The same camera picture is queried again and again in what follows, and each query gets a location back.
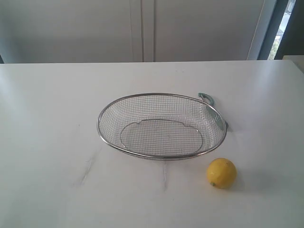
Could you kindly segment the teal handled peeler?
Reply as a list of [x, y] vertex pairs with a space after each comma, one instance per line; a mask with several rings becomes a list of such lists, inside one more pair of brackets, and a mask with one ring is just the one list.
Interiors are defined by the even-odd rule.
[[[198, 93], [198, 97], [200, 97], [205, 103], [208, 103], [210, 106], [214, 106], [215, 102], [214, 99], [205, 93]], [[214, 122], [217, 124], [217, 126], [223, 130], [224, 129], [224, 123], [221, 121], [220, 116], [214, 112], [213, 109], [210, 109], [209, 107], [206, 107], [206, 110], [213, 118]]]

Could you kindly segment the dark window frame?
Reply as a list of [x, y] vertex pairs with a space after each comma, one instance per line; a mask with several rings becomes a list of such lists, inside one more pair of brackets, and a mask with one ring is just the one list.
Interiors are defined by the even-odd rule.
[[[270, 54], [279, 24], [283, 18], [288, 1], [277, 0], [272, 13], [266, 35], [259, 51], [258, 60], [266, 60]], [[304, 54], [304, 1], [296, 0], [291, 16], [288, 20], [283, 37], [275, 55], [275, 60], [282, 60], [283, 56]]]

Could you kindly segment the yellow lemon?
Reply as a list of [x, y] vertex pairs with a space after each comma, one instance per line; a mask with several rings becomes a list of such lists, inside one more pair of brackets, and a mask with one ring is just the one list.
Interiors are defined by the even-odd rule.
[[209, 184], [213, 187], [228, 189], [237, 177], [237, 169], [232, 161], [216, 158], [209, 164], [206, 175]]

